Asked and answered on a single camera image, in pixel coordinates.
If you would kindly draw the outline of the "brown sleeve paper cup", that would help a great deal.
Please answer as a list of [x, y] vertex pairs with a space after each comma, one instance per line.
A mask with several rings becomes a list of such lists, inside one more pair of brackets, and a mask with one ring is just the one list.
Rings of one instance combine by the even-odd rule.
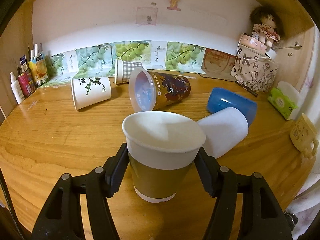
[[136, 194], [150, 203], [171, 200], [206, 140], [202, 128], [180, 114], [147, 111], [127, 116], [122, 130]]

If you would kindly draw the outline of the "white plastic cup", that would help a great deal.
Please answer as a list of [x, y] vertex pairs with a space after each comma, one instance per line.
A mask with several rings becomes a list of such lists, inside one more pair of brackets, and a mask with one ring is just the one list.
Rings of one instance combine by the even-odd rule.
[[219, 158], [235, 147], [248, 134], [245, 116], [234, 107], [227, 107], [197, 122], [206, 135], [206, 153]]

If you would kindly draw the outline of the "blue plastic cup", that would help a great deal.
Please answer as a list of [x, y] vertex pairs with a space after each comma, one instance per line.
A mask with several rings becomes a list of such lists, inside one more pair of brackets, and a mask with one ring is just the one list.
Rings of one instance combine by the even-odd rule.
[[227, 107], [238, 109], [246, 118], [250, 126], [257, 113], [257, 103], [230, 90], [213, 88], [207, 103], [207, 111], [216, 113]]

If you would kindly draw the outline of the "panda print paper cup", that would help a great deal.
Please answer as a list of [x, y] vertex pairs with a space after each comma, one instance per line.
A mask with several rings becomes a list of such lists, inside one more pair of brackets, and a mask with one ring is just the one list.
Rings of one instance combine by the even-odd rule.
[[87, 77], [71, 80], [72, 97], [78, 111], [111, 98], [111, 83], [108, 77]]

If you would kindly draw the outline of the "brown printed plastic cup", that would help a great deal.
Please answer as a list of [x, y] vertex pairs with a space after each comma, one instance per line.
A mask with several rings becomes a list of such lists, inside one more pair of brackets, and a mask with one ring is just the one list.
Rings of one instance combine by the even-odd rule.
[[129, 96], [135, 112], [154, 111], [186, 99], [191, 93], [189, 80], [180, 75], [134, 69], [129, 79]]

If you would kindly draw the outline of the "grey checked paper cup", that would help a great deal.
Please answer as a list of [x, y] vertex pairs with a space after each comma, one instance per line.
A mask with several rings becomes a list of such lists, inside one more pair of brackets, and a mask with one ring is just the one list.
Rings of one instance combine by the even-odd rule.
[[128, 83], [130, 75], [135, 68], [143, 67], [141, 62], [117, 60], [115, 67], [115, 84]]

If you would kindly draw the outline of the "beige ceramic mug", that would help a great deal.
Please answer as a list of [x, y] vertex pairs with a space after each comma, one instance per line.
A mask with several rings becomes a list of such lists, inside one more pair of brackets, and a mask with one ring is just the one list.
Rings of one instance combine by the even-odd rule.
[[317, 129], [304, 113], [301, 114], [291, 130], [290, 139], [304, 158], [312, 159], [316, 155], [319, 146]]

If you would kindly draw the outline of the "green tissue pack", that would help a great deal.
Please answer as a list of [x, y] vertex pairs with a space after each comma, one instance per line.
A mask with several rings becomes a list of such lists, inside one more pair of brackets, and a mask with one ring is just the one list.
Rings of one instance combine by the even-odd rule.
[[285, 120], [290, 120], [292, 112], [298, 108], [295, 102], [277, 88], [272, 88], [270, 90], [268, 101]]

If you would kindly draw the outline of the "brown pen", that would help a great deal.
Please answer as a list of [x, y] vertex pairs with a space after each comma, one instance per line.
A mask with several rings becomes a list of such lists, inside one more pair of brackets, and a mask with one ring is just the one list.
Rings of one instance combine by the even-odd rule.
[[245, 89], [246, 91], [248, 91], [248, 92], [249, 92], [250, 94], [252, 94], [253, 96], [255, 96], [255, 97], [258, 96], [258, 94], [257, 94], [254, 90], [248, 88], [246, 85], [240, 83], [239, 81], [235, 81], [235, 83], [236, 83], [237, 85], [239, 85], [241, 88], [243, 88], [243, 89]]

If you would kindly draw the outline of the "white lotion bottle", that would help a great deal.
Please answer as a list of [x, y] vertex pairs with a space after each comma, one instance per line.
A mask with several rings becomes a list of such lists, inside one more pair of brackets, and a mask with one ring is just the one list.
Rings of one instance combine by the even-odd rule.
[[25, 100], [25, 97], [21, 90], [20, 83], [16, 79], [16, 76], [14, 75], [13, 72], [10, 73], [10, 79], [11, 79], [11, 89], [15, 96], [15, 99], [18, 104], [21, 104]]

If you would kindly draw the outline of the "red canister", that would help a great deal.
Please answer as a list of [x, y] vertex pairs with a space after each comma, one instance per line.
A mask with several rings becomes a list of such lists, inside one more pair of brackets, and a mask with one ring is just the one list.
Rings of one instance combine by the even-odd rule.
[[35, 83], [29, 69], [18, 76], [18, 82], [20, 84], [23, 95], [26, 98], [33, 94], [33, 92], [35, 92]]

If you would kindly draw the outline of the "letter print fabric bag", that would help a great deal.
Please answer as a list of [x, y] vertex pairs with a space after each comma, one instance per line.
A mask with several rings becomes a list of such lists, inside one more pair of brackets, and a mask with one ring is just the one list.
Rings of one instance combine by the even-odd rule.
[[240, 44], [231, 76], [255, 92], [268, 92], [276, 79], [278, 65], [266, 55]]

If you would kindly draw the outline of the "yellow snack packet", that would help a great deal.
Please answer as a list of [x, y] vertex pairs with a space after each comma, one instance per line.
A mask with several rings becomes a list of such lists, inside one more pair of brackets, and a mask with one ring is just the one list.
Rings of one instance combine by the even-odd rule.
[[40, 54], [39, 56], [29, 61], [28, 66], [35, 85], [41, 86], [43, 83], [47, 82], [48, 72], [45, 57], [43, 54]]

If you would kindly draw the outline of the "green grape picture board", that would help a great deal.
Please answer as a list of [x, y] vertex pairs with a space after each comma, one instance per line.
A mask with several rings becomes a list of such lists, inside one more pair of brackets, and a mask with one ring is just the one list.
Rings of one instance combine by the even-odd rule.
[[74, 78], [115, 76], [116, 61], [139, 62], [145, 69], [203, 74], [205, 48], [171, 41], [122, 41], [46, 56], [50, 80], [45, 87]]

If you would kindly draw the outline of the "brown haired rag doll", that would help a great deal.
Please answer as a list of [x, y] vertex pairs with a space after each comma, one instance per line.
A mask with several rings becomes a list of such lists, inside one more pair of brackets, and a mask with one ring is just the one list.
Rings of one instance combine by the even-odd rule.
[[264, 44], [267, 51], [285, 37], [283, 22], [271, 7], [255, 7], [249, 19], [253, 25], [252, 36]]

